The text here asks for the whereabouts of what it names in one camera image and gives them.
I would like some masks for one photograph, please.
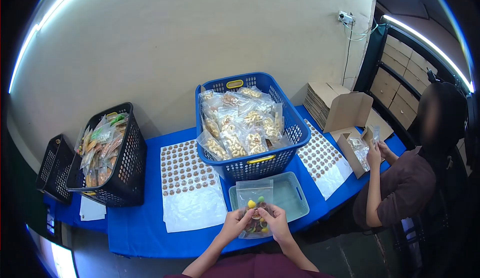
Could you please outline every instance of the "yellow basket handle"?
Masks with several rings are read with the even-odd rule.
[[[234,88],[239,88],[241,86],[243,86],[243,80],[242,79],[238,79],[238,80],[234,80],[234,81],[228,81],[226,84],[225,84],[226,88],[227,89],[234,89]]]
[[[247,164],[253,164],[253,163],[262,162],[262,161],[269,161],[271,159],[274,159],[275,156],[276,155],[270,155],[270,156],[259,158],[259,159],[249,160],[247,161]]]
[[[82,191],[81,193],[87,196],[95,196],[97,194],[94,191]]]

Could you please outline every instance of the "hand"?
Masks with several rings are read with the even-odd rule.
[[[381,157],[387,159],[390,156],[393,155],[392,150],[387,146],[387,144],[384,141],[379,141],[378,142],[378,149],[380,149],[380,155]]]
[[[273,233],[273,239],[280,245],[292,241],[293,237],[290,233],[289,225],[287,224],[285,210],[273,204],[269,204],[268,207],[273,211],[273,216],[263,208],[259,208],[258,213],[268,223],[268,226]]]
[[[367,153],[367,161],[368,165],[370,166],[370,170],[380,169],[380,162],[382,161],[380,149],[377,144],[374,144],[373,139],[370,140],[368,145],[370,149]]]
[[[245,229],[245,226],[247,226],[248,222],[250,222],[252,219],[252,215],[254,214],[253,209],[249,209],[244,216],[242,216],[243,211],[243,209],[237,209],[227,212],[225,223],[223,223],[222,230],[217,236],[225,242],[225,245],[238,237],[242,230]]]

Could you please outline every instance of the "black plastic basket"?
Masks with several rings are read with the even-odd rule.
[[[147,144],[138,128],[134,107],[126,102],[94,115],[85,126],[95,127],[109,113],[129,113],[123,141],[110,177],[100,186],[87,187],[80,170],[82,157],[75,153],[67,179],[67,189],[107,207],[138,206],[144,203]]]
[[[65,142],[63,134],[52,138],[46,146],[42,166],[36,177],[36,189],[69,205],[72,194],[67,190],[65,182],[73,159],[74,152]]]

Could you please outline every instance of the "electrical outlet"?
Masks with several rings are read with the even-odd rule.
[[[345,24],[351,24],[352,26],[355,25],[355,17],[349,14],[348,12],[345,11],[339,11],[338,12],[338,20],[340,22],[343,22]]]

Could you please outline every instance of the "green snack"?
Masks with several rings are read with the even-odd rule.
[[[117,115],[117,117],[115,119],[113,119],[113,121],[110,123],[110,126],[113,126],[115,123],[117,123],[118,121],[121,121],[123,119],[125,119],[125,116],[123,114]]]

